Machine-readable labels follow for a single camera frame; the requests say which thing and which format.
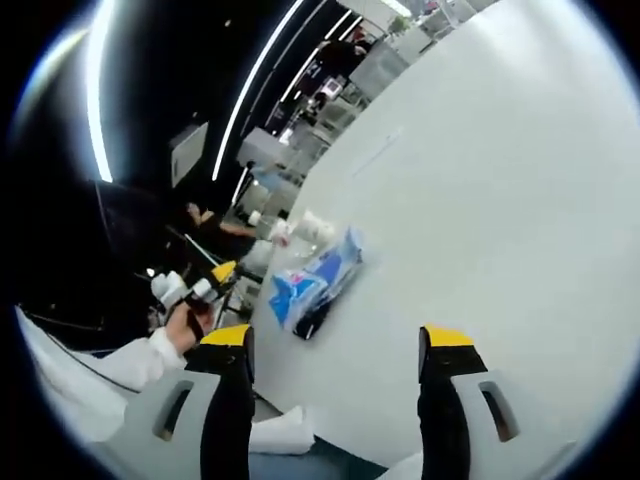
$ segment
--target plastic bag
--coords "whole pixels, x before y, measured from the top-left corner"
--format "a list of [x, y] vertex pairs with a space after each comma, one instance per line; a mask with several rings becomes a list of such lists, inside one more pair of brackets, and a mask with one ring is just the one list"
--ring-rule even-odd
[[349, 228], [344, 238], [335, 246], [311, 260], [298, 270], [288, 270], [272, 277], [276, 294], [269, 304], [280, 325], [304, 339], [311, 337], [319, 328], [326, 315], [319, 317], [319, 323], [305, 326], [304, 332], [296, 326], [305, 316], [328, 306], [344, 289], [358, 267], [362, 264], [362, 235]]

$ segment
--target white cloth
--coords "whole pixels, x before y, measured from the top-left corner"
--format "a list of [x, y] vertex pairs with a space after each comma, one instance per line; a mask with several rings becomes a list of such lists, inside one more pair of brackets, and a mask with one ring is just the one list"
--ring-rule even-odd
[[[124, 421], [127, 401], [135, 393], [113, 385], [73, 357], [120, 385], [142, 390], [165, 372], [186, 362], [168, 340], [165, 329], [139, 338], [104, 358], [70, 351], [16, 308], [45, 397], [61, 423], [81, 442], [107, 440]], [[299, 407], [289, 414], [255, 423], [249, 451], [302, 454], [314, 443], [312, 429]]]

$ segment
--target white sleeve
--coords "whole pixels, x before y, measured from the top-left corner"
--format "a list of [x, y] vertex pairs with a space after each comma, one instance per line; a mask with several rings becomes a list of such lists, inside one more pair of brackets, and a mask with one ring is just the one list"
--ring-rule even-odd
[[150, 338], [138, 338], [104, 358], [96, 358], [92, 367], [111, 380], [141, 390], [165, 372], [184, 368], [184, 357], [176, 352], [164, 327]]

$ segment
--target white tabletop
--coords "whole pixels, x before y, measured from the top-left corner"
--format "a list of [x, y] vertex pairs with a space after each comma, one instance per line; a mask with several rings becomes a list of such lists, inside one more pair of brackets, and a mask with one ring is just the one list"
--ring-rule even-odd
[[433, 323], [585, 439], [638, 359], [639, 118], [568, 0], [502, 0], [453, 32], [311, 171], [292, 216], [361, 228], [367, 265], [309, 342], [280, 330], [267, 282], [257, 392], [392, 465], [420, 449], [418, 328]]

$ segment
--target person in black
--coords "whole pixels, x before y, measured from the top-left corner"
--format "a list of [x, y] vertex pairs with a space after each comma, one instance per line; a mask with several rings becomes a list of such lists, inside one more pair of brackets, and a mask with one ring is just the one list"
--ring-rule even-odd
[[365, 41], [328, 41], [320, 44], [317, 59], [330, 76], [348, 78], [370, 51], [371, 45]]
[[329, 101], [329, 97], [324, 92], [316, 92], [313, 96], [313, 105], [310, 107], [310, 111], [313, 115], [318, 115], [320, 110], [324, 108], [324, 106]]
[[223, 222], [210, 210], [201, 212], [195, 203], [187, 204], [187, 214], [194, 240], [223, 260], [240, 261], [256, 242], [255, 229]]

